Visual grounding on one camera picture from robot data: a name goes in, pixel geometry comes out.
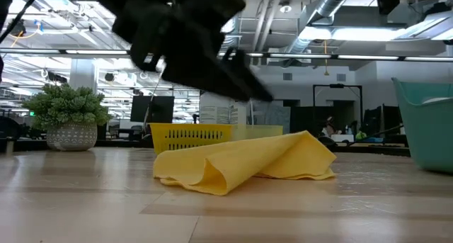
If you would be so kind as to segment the black gantry stand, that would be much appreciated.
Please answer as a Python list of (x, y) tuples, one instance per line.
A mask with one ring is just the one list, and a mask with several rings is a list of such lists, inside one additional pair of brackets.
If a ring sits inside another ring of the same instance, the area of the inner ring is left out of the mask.
[(347, 85), (347, 84), (314, 84), (312, 86), (312, 119), (313, 119), (313, 125), (312, 125), (312, 131), (313, 132), (316, 132), (320, 129), (320, 127), (322, 126), (322, 123), (319, 123), (316, 119), (316, 97), (318, 96), (317, 92), (316, 92), (316, 88), (317, 87), (326, 87), (326, 88), (329, 88), (329, 89), (344, 89), (344, 88), (347, 88), (349, 89), (350, 91), (352, 91), (352, 88), (356, 88), (359, 90), (359, 105), (360, 105), (360, 108), (359, 108), (359, 112), (360, 112), (360, 124), (363, 124), (363, 116), (364, 116), (364, 112), (363, 112), (363, 90), (362, 90), (362, 85)]

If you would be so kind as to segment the yellow slotted basket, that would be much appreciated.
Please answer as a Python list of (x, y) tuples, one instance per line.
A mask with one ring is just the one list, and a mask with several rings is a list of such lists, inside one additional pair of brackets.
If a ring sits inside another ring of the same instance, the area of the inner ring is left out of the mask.
[(228, 142), (233, 137), (232, 125), (150, 123), (155, 154)]

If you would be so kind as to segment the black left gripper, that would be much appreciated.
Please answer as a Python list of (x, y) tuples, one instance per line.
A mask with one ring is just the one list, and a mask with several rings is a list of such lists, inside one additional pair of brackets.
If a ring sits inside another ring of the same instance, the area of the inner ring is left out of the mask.
[(113, 0), (113, 32), (131, 45), (140, 69), (153, 71), (163, 59), (166, 81), (237, 101), (271, 102), (244, 50), (217, 57), (222, 27), (245, 7), (244, 0)]

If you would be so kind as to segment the yellow cloth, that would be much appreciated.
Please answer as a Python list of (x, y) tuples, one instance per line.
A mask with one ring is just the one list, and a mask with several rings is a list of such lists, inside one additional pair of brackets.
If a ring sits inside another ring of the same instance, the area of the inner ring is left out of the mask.
[(324, 180), (336, 156), (309, 132), (165, 151), (154, 178), (167, 186), (225, 196), (254, 176)]

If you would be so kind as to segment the teal plastic tub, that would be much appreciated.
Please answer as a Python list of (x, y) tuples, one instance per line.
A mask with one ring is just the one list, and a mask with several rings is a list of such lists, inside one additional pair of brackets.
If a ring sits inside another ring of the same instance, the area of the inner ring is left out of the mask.
[(453, 83), (420, 83), (392, 79), (411, 157), (421, 169), (453, 174)]

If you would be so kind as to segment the person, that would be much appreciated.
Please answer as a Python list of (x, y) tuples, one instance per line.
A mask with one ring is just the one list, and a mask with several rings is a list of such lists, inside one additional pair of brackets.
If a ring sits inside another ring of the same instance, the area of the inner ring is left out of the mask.
[(321, 134), (326, 137), (331, 137), (332, 135), (339, 135), (342, 133), (341, 130), (337, 130), (334, 123), (334, 117), (329, 116), (326, 120), (326, 124), (324, 125)]

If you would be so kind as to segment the yellow translucent tray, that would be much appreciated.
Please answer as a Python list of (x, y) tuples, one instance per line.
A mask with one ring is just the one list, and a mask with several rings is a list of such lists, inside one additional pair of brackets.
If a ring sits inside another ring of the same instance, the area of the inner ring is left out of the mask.
[(232, 141), (274, 137), (283, 134), (283, 127), (281, 125), (235, 125), (232, 134)]

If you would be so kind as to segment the black monitor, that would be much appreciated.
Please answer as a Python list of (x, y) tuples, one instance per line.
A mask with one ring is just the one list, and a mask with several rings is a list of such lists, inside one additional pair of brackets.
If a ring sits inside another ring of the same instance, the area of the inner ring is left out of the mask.
[(385, 104), (375, 109), (367, 109), (364, 114), (362, 129), (367, 135), (386, 131), (385, 137), (399, 135), (402, 124), (401, 113), (398, 106), (386, 106)]
[(134, 96), (130, 120), (148, 123), (172, 123), (173, 96)]

